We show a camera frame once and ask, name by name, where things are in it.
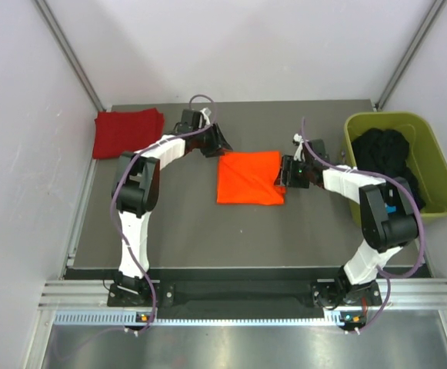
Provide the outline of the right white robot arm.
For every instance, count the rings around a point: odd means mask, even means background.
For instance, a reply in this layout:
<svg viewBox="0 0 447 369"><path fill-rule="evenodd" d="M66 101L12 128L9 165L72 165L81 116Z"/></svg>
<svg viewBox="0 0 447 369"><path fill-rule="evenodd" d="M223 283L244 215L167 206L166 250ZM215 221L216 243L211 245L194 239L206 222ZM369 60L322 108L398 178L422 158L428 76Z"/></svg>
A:
<svg viewBox="0 0 447 369"><path fill-rule="evenodd" d="M392 256L420 233L415 200L406 180L360 171L348 165L327 162L323 140L306 141L296 134L293 155L282 156L275 183L281 188L309 188L314 185L340 194L360 210L362 242L339 268L333 282L313 285L314 302L333 310L354 305L373 295L376 278Z"/></svg>

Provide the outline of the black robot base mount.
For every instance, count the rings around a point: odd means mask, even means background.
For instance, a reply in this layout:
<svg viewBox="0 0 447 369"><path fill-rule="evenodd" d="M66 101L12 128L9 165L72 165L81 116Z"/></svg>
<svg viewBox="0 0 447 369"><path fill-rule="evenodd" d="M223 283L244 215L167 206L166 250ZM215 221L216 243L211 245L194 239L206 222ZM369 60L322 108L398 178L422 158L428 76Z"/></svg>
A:
<svg viewBox="0 0 447 369"><path fill-rule="evenodd" d="M321 317L323 308L364 311L382 303L379 286L352 288L334 267L153 268L154 284L115 273L110 308L157 308L160 319L244 320Z"/></svg>

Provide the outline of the orange t shirt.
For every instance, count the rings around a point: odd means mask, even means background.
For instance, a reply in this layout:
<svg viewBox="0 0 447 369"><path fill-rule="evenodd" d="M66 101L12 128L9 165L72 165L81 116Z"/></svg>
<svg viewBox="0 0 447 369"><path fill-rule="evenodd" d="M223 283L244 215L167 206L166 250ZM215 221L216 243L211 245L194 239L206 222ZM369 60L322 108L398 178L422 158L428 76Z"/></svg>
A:
<svg viewBox="0 0 447 369"><path fill-rule="evenodd" d="M279 151L228 152L218 160L218 204L283 205L286 189L275 183Z"/></svg>

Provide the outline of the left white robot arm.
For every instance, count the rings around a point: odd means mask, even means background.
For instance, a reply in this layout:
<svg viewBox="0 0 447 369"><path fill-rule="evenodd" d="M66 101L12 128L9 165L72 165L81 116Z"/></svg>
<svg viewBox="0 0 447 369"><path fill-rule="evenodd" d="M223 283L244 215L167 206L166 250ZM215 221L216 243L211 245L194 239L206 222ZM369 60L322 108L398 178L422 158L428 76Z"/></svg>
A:
<svg viewBox="0 0 447 369"><path fill-rule="evenodd" d="M169 134L118 158L110 211L122 257L114 282L133 304L146 303L155 291L148 276L148 225L158 203L161 171L194 150L207 158L232 150L209 108L185 109Z"/></svg>

